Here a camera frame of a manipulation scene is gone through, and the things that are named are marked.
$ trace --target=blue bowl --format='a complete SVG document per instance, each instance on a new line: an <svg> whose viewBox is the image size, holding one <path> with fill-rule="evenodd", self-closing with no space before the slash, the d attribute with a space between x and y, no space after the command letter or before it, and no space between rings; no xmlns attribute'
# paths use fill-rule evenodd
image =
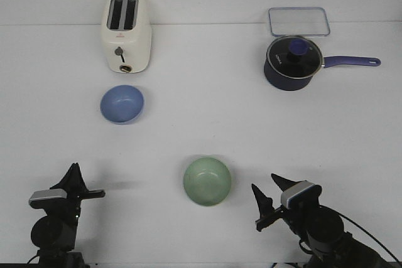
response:
<svg viewBox="0 0 402 268"><path fill-rule="evenodd" d="M130 85L120 85L105 93L100 102L100 111L109 121L117 124L135 119L144 107L141 91Z"/></svg>

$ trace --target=glass container lid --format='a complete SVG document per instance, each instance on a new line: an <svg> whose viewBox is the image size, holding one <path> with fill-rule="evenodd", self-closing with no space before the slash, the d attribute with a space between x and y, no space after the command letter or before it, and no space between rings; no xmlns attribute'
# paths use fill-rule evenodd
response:
<svg viewBox="0 0 402 268"><path fill-rule="evenodd" d="M327 14L323 8L270 8L268 22L271 34L275 37L330 34Z"/></svg>

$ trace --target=toaster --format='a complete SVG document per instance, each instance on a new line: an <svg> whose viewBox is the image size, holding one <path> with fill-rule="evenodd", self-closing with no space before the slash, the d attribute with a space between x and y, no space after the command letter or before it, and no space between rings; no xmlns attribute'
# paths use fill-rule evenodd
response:
<svg viewBox="0 0 402 268"><path fill-rule="evenodd" d="M151 53L151 25L145 0L107 0L101 24L102 45L114 72L143 71Z"/></svg>

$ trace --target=saucepan handle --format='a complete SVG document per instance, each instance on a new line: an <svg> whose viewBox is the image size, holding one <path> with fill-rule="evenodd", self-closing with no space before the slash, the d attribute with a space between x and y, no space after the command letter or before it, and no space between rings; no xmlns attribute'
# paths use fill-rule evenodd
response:
<svg viewBox="0 0 402 268"><path fill-rule="evenodd" d="M364 56L326 56L324 58L324 68L335 65L380 66L381 61L378 58L367 58Z"/></svg>

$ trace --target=green bowl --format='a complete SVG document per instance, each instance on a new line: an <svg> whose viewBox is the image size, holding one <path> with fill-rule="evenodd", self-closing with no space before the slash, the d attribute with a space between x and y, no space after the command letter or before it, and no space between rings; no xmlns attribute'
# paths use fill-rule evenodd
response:
<svg viewBox="0 0 402 268"><path fill-rule="evenodd" d="M213 206L226 198L232 178L226 165L211 157L202 157L188 166L183 177L184 190L195 203Z"/></svg>

